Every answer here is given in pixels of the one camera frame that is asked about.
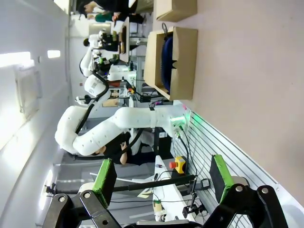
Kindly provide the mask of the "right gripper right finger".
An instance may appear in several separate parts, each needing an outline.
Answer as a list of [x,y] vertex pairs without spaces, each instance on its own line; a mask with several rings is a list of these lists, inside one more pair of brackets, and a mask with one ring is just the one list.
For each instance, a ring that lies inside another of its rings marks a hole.
[[287,228],[281,204],[273,187],[256,190],[234,182],[223,157],[211,158],[209,174],[219,205],[213,210],[205,228],[228,228],[236,215],[247,216],[254,228]]

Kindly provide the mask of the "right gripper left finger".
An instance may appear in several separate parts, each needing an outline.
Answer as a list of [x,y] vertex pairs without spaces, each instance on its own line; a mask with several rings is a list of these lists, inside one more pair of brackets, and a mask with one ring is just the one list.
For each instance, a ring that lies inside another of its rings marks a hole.
[[104,160],[90,189],[72,198],[64,193],[53,197],[42,227],[78,228],[82,221],[91,220],[97,228],[120,228],[108,210],[116,178],[112,160]]

